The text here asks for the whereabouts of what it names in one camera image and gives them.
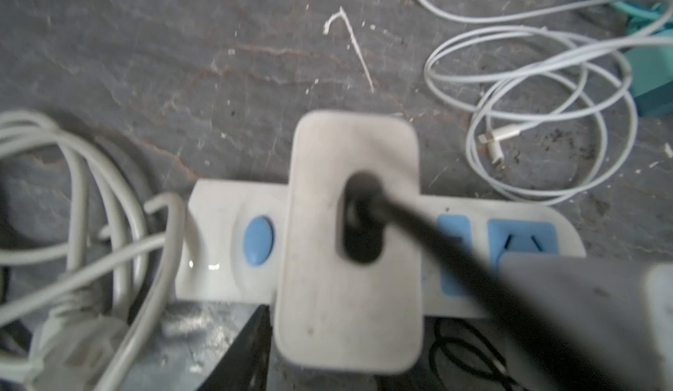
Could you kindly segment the white square charger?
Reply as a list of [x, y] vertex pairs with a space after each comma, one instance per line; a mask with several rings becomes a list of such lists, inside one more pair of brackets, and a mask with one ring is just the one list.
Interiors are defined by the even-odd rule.
[[420, 194], [420, 152], [404, 119], [315, 111], [296, 128], [274, 341], [308, 368], [395, 375], [422, 348], [422, 263], [394, 226], [366, 230], [348, 219], [357, 175], [411, 205]]

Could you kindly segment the white charger adapter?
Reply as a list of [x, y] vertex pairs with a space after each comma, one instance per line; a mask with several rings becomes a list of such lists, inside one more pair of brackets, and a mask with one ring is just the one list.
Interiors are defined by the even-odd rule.
[[503, 280], [536, 324], [509, 351], [534, 390], [670, 390], [672, 265], [513, 253]]

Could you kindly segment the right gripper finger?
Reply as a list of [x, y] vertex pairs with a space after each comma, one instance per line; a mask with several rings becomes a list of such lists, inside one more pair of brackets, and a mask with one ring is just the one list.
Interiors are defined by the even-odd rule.
[[198, 390], [266, 390], [272, 336], [270, 309], [259, 305]]

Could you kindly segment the white blue power strip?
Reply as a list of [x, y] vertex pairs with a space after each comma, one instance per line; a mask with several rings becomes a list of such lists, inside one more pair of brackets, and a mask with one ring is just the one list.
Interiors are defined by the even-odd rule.
[[[396, 226], [370, 263], [345, 252], [348, 175], [295, 176], [288, 185], [202, 179], [188, 202], [175, 296], [182, 301], [272, 308], [282, 337], [358, 346], [367, 333], [392, 333], [384, 347], [413, 352], [427, 315], [485, 317], [448, 272]], [[533, 204], [424, 196], [413, 180], [388, 194], [458, 240], [480, 268], [506, 282], [542, 282], [536, 259], [585, 257], [578, 231], [556, 210]]]

